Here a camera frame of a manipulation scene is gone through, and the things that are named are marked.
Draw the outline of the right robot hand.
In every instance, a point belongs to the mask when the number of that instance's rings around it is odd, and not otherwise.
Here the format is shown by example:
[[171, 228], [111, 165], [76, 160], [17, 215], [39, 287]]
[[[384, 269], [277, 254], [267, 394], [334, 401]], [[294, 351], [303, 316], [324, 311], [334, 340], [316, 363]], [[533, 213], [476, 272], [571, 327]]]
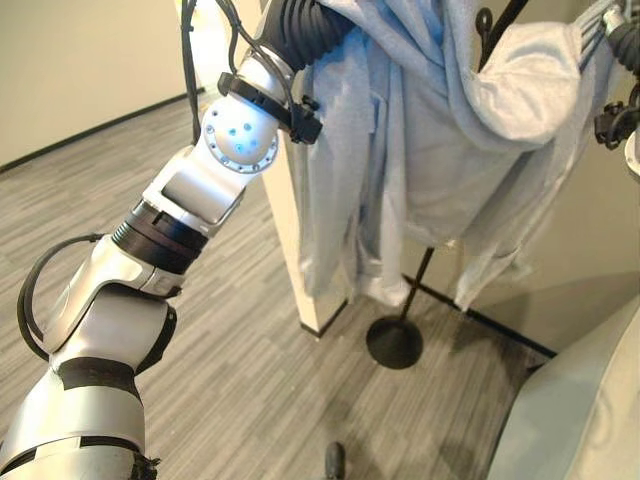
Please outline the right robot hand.
[[582, 38], [583, 70], [602, 42], [615, 60], [639, 77], [639, 2], [595, 1], [574, 21]]

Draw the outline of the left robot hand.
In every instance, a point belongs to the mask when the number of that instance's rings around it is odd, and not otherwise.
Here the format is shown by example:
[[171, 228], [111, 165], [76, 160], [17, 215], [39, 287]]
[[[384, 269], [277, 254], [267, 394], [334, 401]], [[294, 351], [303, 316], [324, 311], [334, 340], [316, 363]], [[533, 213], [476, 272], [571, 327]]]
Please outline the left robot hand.
[[257, 42], [298, 72], [339, 46], [354, 27], [319, 1], [275, 0], [267, 5]]

